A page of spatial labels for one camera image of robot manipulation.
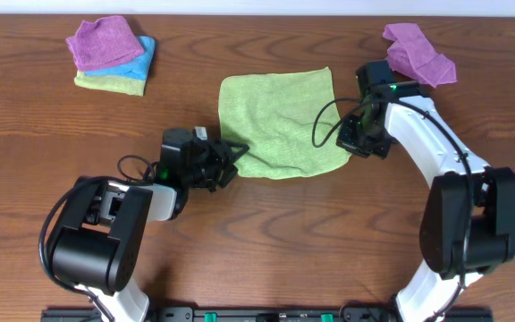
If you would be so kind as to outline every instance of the purple towel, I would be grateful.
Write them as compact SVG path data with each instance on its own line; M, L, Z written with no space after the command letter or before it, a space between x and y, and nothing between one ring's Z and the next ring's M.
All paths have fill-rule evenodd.
M435 52L416 23L388 24L383 37L394 41L386 51L394 71L433 87L456 82L454 62Z
M122 16L82 21L75 35L67 38L67 44L81 72L126 64L144 54Z

